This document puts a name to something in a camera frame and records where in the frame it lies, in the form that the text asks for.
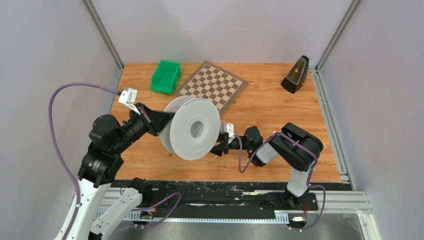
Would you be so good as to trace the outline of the left aluminium frame post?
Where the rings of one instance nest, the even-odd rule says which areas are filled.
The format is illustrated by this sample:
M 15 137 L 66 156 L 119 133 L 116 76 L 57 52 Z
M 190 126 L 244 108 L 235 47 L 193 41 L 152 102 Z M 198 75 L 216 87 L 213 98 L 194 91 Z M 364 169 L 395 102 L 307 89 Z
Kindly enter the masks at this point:
M 95 25 L 97 31 L 99 32 L 100 37 L 102 38 L 106 48 L 108 49 L 111 57 L 113 58 L 116 66 L 118 67 L 118 69 L 122 72 L 124 69 L 124 63 L 121 59 L 121 57 L 119 56 L 119 53 L 117 51 L 117 49 L 115 48 L 112 39 L 110 38 L 102 20 L 101 17 L 98 13 L 98 11 L 96 10 L 96 7 L 93 3 L 92 0 L 82 0 L 82 3 L 84 4 L 88 15 L 90 16 L 90 18 L 93 21 L 93 24 Z

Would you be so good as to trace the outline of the wooden chessboard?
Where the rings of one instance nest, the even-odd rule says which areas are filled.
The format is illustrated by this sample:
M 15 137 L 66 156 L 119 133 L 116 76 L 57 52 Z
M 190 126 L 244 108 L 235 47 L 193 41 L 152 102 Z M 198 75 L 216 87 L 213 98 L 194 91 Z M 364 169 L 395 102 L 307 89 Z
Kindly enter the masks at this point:
M 247 85 L 243 78 L 205 61 L 175 90 L 175 94 L 209 100 L 222 116 Z

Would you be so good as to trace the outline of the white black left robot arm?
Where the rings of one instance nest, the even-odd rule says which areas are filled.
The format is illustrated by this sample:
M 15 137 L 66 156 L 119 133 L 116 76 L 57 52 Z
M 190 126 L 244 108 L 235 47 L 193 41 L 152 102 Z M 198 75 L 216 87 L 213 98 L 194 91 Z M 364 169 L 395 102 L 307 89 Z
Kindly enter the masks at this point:
M 89 133 L 91 140 L 82 158 L 75 184 L 75 195 L 57 240 L 106 240 L 137 206 L 153 201 L 152 186 L 134 178 L 129 186 L 100 217 L 96 217 L 105 194 L 123 165 L 122 153 L 148 133 L 158 136 L 172 121 L 175 113 L 151 110 L 135 104 L 129 119 L 122 124 L 111 114 L 99 116 Z

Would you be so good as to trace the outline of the black wooden metronome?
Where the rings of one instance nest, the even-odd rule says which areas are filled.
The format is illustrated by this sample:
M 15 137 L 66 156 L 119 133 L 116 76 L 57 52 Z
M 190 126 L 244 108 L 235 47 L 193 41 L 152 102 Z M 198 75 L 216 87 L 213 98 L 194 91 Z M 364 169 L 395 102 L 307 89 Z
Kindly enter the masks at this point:
M 295 94 L 305 83 L 310 59 L 302 55 L 283 78 L 280 85 L 289 93 Z

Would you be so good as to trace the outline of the aluminium frame post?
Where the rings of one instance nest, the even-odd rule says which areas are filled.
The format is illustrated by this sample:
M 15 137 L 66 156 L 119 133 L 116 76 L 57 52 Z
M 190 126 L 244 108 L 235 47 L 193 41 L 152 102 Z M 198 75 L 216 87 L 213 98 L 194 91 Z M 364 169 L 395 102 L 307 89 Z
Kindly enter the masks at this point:
M 327 44 L 323 54 L 321 55 L 319 61 L 317 62 L 317 65 L 315 67 L 315 70 L 318 72 L 320 71 L 324 65 L 326 64 L 328 58 L 330 57 L 334 47 L 336 46 L 339 38 L 342 36 L 345 28 L 349 24 L 350 20 L 354 16 L 355 12 L 357 11 L 357 8 L 362 3 L 362 0 L 352 0 L 350 2 L 350 5 L 348 6 L 345 14 L 343 15 L 340 23 L 338 24 L 334 34 L 332 35 L 329 43 Z
M 118 69 L 122 72 L 124 69 L 124 63 L 121 59 L 121 57 L 119 56 L 119 53 L 117 51 L 117 49 L 115 48 L 112 39 L 110 38 L 102 20 L 101 17 L 98 13 L 98 11 L 96 10 L 96 7 L 93 3 L 92 0 L 82 0 L 82 3 L 84 4 L 88 15 L 90 16 L 90 18 L 93 21 L 93 24 L 95 25 L 97 31 L 99 32 L 100 37 L 102 38 L 106 48 L 108 49 L 111 57 L 113 58 L 116 66 L 118 67 Z

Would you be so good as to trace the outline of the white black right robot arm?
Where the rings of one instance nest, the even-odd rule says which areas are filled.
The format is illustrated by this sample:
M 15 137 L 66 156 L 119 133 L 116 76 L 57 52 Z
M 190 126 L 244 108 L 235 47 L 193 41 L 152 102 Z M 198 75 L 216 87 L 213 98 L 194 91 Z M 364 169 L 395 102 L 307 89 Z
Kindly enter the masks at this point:
M 298 209 L 306 201 L 312 172 L 323 149 L 321 140 L 291 122 L 267 139 L 262 137 L 257 126 L 247 128 L 244 135 L 239 136 L 235 134 L 234 126 L 225 122 L 210 152 L 221 157 L 230 150 L 238 150 L 240 154 L 246 151 L 248 162 L 238 167 L 240 173 L 244 173 L 250 164 L 263 167 L 274 158 L 282 157 L 291 167 L 283 202 Z

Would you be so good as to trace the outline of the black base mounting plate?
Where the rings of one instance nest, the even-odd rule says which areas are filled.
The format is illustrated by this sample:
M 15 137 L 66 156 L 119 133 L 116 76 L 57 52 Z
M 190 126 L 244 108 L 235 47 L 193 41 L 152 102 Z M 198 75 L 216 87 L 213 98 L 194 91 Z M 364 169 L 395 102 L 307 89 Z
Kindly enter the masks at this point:
M 306 210 L 319 209 L 315 194 L 308 193 L 302 204 L 291 207 L 283 202 L 286 182 L 231 181 L 165 181 L 150 180 L 152 189 L 139 207 L 154 207 L 156 217 L 189 219 L 273 219 L 275 211 L 293 211 L 303 215 Z

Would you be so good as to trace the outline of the green plastic bin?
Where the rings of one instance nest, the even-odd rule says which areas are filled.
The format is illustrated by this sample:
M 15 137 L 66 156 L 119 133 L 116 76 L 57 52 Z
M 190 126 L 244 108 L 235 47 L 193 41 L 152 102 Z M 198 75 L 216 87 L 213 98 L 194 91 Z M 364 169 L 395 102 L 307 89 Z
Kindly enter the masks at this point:
M 154 92 L 171 95 L 176 89 L 181 74 L 180 62 L 162 59 L 151 77 L 150 89 Z

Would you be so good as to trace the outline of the white perforated cable spool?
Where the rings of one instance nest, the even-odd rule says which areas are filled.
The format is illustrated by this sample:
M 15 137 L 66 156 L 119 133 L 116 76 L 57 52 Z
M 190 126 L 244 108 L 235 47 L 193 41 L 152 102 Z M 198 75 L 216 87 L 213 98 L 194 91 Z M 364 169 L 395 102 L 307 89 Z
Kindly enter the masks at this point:
M 221 129 L 217 107 L 204 98 L 180 96 L 164 110 L 174 113 L 174 117 L 159 134 L 162 145 L 187 161 L 206 156 L 216 144 Z

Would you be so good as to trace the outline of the right aluminium frame post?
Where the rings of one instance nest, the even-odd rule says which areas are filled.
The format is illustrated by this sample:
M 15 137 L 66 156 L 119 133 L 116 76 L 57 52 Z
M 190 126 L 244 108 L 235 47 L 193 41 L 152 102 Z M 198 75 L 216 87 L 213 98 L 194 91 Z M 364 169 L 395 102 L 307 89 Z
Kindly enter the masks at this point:
M 329 43 L 327 44 L 323 54 L 321 55 L 319 61 L 317 62 L 317 65 L 315 67 L 315 70 L 318 72 L 320 71 L 324 65 L 326 64 L 328 58 L 330 57 L 334 47 L 336 46 L 339 38 L 342 36 L 345 28 L 349 24 L 350 20 L 354 16 L 355 12 L 357 11 L 357 8 L 362 3 L 362 0 L 352 0 L 350 2 L 350 5 L 348 6 L 345 14 L 343 15 L 340 23 L 338 24 L 334 34 L 332 35 Z

